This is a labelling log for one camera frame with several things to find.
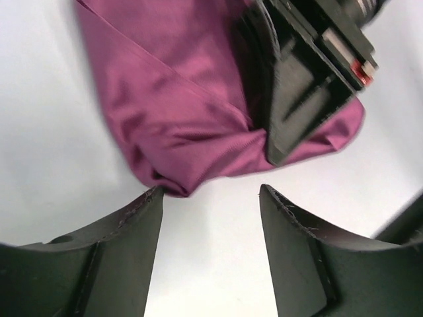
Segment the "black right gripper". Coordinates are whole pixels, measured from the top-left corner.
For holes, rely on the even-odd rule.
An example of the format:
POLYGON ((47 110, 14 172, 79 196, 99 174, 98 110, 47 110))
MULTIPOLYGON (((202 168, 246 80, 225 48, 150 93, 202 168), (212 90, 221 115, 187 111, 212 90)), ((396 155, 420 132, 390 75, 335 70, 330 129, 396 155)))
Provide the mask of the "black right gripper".
POLYGON ((238 14, 245 92, 270 90, 266 158, 281 165, 373 81, 363 33, 386 1, 249 1, 238 14))

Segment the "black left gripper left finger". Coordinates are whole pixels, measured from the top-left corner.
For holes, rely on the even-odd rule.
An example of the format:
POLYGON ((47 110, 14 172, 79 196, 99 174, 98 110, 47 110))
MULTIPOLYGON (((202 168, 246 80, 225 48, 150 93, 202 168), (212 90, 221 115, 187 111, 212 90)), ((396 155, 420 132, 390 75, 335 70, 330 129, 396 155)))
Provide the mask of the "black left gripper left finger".
POLYGON ((163 190, 51 242, 1 245, 2 316, 143 316, 163 190))

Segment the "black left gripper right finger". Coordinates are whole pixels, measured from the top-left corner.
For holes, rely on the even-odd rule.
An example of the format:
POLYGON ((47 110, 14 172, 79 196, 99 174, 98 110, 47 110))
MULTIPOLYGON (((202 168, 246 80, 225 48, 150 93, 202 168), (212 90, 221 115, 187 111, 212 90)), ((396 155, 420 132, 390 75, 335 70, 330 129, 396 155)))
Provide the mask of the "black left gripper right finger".
POLYGON ((260 214, 279 316, 421 316, 422 199, 375 238, 337 227, 264 184, 260 214))

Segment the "purple cloth napkin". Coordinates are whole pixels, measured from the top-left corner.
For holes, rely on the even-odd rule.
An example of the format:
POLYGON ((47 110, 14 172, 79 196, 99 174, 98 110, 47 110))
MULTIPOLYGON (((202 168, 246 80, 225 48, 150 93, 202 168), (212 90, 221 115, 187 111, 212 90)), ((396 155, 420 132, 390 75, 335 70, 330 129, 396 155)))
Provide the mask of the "purple cloth napkin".
POLYGON ((281 165, 266 158, 270 90, 245 92, 238 14, 249 1, 76 1, 100 107, 132 172, 186 197, 341 150, 365 110, 355 97, 281 165))

